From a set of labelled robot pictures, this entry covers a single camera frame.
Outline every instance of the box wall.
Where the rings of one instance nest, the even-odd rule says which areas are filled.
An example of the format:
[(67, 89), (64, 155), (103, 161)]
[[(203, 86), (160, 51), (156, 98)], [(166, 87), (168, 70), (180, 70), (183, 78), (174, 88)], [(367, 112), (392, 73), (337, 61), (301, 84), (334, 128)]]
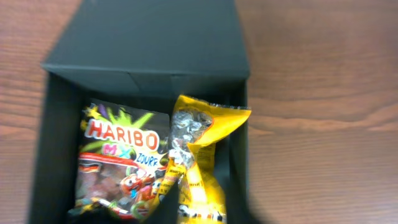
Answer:
[[(231, 95), (231, 105), (232, 106), (247, 106), (248, 96), (247, 96), (247, 83), (241, 84), (241, 87), (234, 91)], [(243, 196), (246, 198), (246, 194), (249, 190), (249, 168), (248, 168), (248, 122), (245, 122), (241, 127), (235, 130), (230, 135), (230, 145), (231, 145), (231, 168), (236, 170), (231, 170), (231, 172), (236, 172), (237, 177), (231, 176), (233, 182), (238, 181), (240, 187), (243, 190)]]
[(130, 73), (92, 68), (45, 67), (48, 71), (85, 88), (125, 96), (154, 96), (175, 99), (186, 95), (229, 94), (246, 79), (226, 75), (176, 75), (168, 73)]
[(62, 223), (74, 203), (81, 91), (55, 75), (47, 85), (29, 223)]

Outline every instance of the open box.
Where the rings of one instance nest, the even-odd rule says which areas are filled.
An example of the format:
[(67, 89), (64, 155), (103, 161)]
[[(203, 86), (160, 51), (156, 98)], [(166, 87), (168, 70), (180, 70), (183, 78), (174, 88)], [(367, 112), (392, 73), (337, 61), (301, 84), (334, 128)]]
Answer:
[[(29, 223), (74, 205), (83, 101), (171, 114), (179, 94), (246, 106), (249, 67), (233, 1), (83, 1), (52, 53)], [(217, 144), (215, 176), (246, 189), (247, 126)], [(229, 174), (233, 161), (237, 174)]]

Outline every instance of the yellow wrapper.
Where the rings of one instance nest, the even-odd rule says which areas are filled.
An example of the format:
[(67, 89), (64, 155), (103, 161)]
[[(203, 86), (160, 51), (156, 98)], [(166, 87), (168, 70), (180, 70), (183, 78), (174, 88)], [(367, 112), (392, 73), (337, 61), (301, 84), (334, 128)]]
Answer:
[[(159, 204), (163, 195), (170, 190), (176, 179), (182, 176), (178, 222), (226, 222), (224, 193), (212, 175), (215, 143), (240, 127), (250, 114), (250, 110), (211, 105), (205, 101), (181, 95), (174, 106), (170, 134), (173, 144), (169, 146), (168, 168), (152, 207), (155, 208)], [(178, 121), (177, 116), (187, 119), (181, 118), (181, 121)], [(197, 121), (195, 119), (201, 120), (202, 118), (206, 118), (206, 125), (201, 125), (200, 131), (193, 132), (193, 139), (188, 139), (188, 142), (185, 142), (185, 137), (191, 133), (183, 132), (180, 137), (184, 138), (173, 140), (175, 127), (184, 131), (184, 128), (190, 128), (189, 125)]]

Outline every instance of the wood grain surface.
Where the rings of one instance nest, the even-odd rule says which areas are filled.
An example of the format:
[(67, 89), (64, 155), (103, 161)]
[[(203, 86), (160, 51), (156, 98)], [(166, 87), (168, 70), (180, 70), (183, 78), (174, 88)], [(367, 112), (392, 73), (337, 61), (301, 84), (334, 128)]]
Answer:
[[(46, 74), (79, 0), (0, 0), (0, 222), (23, 223)], [(253, 209), (398, 223), (398, 1), (237, 0)]]

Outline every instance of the colorful packaging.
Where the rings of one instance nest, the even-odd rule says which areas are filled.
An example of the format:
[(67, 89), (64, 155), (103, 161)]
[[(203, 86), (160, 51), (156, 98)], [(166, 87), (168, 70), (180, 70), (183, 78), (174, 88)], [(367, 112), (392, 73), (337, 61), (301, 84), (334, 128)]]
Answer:
[(108, 207), (144, 218), (163, 181), (169, 116), (91, 100), (83, 110), (74, 215)]
[(251, 111), (181, 95), (172, 116), (169, 164), (153, 208), (180, 179), (180, 222), (226, 222), (224, 194), (213, 177), (215, 143), (242, 125)]

